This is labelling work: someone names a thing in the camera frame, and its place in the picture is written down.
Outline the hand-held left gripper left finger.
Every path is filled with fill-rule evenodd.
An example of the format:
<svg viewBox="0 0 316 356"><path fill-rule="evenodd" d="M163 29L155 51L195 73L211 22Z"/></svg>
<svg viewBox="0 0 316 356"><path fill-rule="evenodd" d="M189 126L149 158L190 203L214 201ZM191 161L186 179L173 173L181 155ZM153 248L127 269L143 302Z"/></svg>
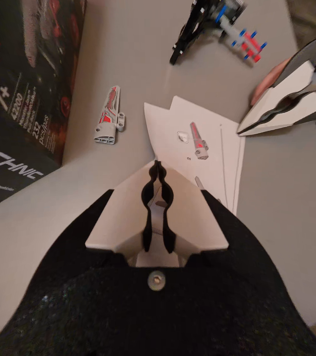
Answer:
<svg viewBox="0 0 316 356"><path fill-rule="evenodd" d="M85 247L114 252L136 267L138 254L148 251L152 239L150 206L158 192L158 162L151 161L112 192Z"/></svg>

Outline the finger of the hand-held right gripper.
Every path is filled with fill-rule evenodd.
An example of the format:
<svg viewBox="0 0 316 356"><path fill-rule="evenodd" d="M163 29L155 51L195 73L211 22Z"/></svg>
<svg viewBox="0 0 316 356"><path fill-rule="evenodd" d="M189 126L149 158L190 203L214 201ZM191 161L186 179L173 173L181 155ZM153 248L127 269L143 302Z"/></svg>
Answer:
<svg viewBox="0 0 316 356"><path fill-rule="evenodd" d="M290 59L280 76L267 90L273 90L273 94L283 99L277 109L297 96L316 91L316 39Z"/></svg>
<svg viewBox="0 0 316 356"><path fill-rule="evenodd" d="M316 91L297 96L277 109L280 96L267 90L247 113L240 123L238 136L253 136L298 123L316 120Z"/></svg>

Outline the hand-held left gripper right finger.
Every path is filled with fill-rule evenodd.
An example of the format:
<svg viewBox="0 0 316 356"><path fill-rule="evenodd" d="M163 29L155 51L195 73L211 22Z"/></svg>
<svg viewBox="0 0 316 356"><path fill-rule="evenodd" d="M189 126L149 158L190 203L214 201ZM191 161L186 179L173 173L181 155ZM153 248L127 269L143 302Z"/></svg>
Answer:
<svg viewBox="0 0 316 356"><path fill-rule="evenodd" d="M179 267L191 255L223 251L228 242L204 195L195 183L161 161L157 162L163 212L163 242L169 253L178 257Z"/></svg>

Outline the white instruction booklet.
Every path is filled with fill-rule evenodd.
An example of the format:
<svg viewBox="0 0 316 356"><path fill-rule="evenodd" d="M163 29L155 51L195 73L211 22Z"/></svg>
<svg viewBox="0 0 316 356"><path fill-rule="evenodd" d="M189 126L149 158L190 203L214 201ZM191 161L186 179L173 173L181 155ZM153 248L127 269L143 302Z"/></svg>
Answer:
<svg viewBox="0 0 316 356"><path fill-rule="evenodd" d="M178 96L170 110L144 104L151 145L124 142L94 150L0 204L0 331L58 236L109 189L156 158L201 183L236 215L245 138L238 124Z"/></svg>

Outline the grey red toy panel piece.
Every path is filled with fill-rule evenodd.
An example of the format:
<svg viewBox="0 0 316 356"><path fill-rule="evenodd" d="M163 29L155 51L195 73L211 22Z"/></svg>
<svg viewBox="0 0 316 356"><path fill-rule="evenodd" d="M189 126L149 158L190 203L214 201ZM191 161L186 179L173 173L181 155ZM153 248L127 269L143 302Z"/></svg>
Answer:
<svg viewBox="0 0 316 356"><path fill-rule="evenodd" d="M101 114L94 132L94 141L97 143L113 145L116 141L116 132L125 130L125 114L119 110L120 87L112 86L104 101Z"/></svg>

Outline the black toy vehicle chassis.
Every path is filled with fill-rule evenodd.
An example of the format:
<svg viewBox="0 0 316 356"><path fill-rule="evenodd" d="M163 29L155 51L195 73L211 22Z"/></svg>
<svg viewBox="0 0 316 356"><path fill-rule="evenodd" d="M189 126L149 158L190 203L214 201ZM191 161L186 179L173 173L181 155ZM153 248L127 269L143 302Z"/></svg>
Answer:
<svg viewBox="0 0 316 356"><path fill-rule="evenodd" d="M241 0L194 0L189 18L172 47L170 65L175 65L179 57L205 33L218 35L221 43L228 39L233 49L245 53L244 60L251 59L257 63L267 42L260 44L255 39L256 31L249 33L246 29L235 27L236 20L245 8L246 4Z"/></svg>

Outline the black toy set box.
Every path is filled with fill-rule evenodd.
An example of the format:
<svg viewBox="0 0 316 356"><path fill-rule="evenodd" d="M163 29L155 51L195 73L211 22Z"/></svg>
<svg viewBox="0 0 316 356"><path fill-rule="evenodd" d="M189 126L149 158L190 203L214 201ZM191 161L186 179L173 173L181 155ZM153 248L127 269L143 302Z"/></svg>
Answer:
<svg viewBox="0 0 316 356"><path fill-rule="evenodd" d="M85 0L0 0L0 202L62 166Z"/></svg>

